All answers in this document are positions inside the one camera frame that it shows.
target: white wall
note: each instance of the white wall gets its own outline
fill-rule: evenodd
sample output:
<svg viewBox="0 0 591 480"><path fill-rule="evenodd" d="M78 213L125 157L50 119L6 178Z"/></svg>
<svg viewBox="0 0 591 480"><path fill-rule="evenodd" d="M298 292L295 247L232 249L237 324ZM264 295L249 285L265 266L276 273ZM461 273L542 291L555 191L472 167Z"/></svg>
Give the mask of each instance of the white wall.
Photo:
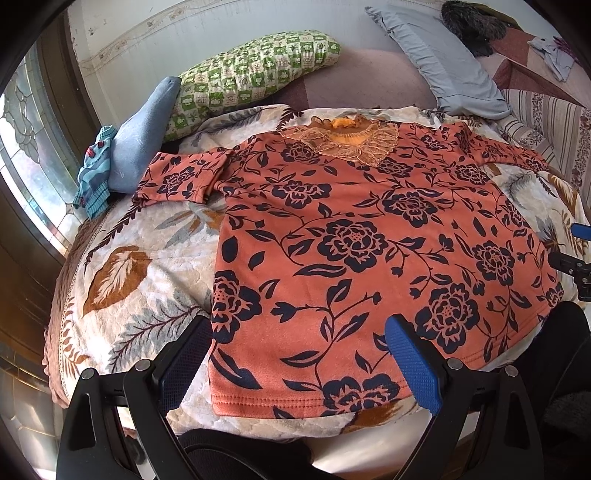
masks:
<svg viewBox="0 0 591 480"><path fill-rule="evenodd" d="M523 0L479 1L534 35L556 34ZM364 11L365 5L384 2L77 0L68 13L74 52L99 119L119 126L163 77L269 33L312 28L344 46L400 51Z"/></svg>

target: stained glass window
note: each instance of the stained glass window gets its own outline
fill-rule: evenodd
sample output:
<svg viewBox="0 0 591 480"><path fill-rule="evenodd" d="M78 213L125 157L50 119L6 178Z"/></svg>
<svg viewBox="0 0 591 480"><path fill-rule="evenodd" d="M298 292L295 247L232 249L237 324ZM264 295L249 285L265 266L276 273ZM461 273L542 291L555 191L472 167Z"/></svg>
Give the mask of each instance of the stained glass window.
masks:
<svg viewBox="0 0 591 480"><path fill-rule="evenodd" d="M33 45L0 96L0 173L38 230L66 256L83 209L80 168L51 110Z"/></svg>

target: striped upholstery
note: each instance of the striped upholstery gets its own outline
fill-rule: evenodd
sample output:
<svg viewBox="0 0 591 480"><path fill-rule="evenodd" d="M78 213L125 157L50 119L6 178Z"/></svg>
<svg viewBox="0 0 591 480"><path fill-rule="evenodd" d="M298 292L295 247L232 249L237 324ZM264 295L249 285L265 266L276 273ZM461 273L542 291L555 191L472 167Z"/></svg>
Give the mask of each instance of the striped upholstery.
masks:
<svg viewBox="0 0 591 480"><path fill-rule="evenodd" d="M502 93L513 109L496 122L503 138L540 153L591 206L591 111L526 90Z"/></svg>

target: metal bolt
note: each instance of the metal bolt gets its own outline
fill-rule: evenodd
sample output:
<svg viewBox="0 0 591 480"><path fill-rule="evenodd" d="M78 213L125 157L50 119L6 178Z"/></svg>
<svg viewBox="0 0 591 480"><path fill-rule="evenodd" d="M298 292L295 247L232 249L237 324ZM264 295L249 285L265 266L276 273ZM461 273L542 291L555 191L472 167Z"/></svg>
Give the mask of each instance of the metal bolt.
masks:
<svg viewBox="0 0 591 480"><path fill-rule="evenodd" d="M458 358L450 358L447 361L447 366L452 370L460 370L464 366L464 364Z"/></svg>
<svg viewBox="0 0 591 480"><path fill-rule="evenodd" d="M147 370L148 368L150 368L152 362L150 362L150 360L148 360L147 358L144 358L143 360L140 360L139 362L137 362L135 364L135 369L138 372L143 372L145 370Z"/></svg>
<svg viewBox="0 0 591 480"><path fill-rule="evenodd" d="M519 370L517 370L513 365L507 365L505 367L505 373L510 377L516 377L519 375Z"/></svg>
<svg viewBox="0 0 591 480"><path fill-rule="evenodd" d="M82 371L82 374L80 376L82 377L82 380L88 380L89 378L92 378L92 376L94 374L95 374L94 368L86 368Z"/></svg>

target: light blue pillow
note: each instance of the light blue pillow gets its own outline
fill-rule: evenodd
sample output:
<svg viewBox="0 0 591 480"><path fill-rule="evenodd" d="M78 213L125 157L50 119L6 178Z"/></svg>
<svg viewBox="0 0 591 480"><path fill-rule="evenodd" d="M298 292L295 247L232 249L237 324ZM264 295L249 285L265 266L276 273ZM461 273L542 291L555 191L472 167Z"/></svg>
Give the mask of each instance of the light blue pillow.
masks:
<svg viewBox="0 0 591 480"><path fill-rule="evenodd" d="M121 125L111 141L110 192L135 192L148 163L160 151L180 88L179 77L166 77L144 106Z"/></svg>
<svg viewBox="0 0 591 480"><path fill-rule="evenodd" d="M423 75L439 110L493 120L511 113L495 82L439 17L394 5L365 10Z"/></svg>

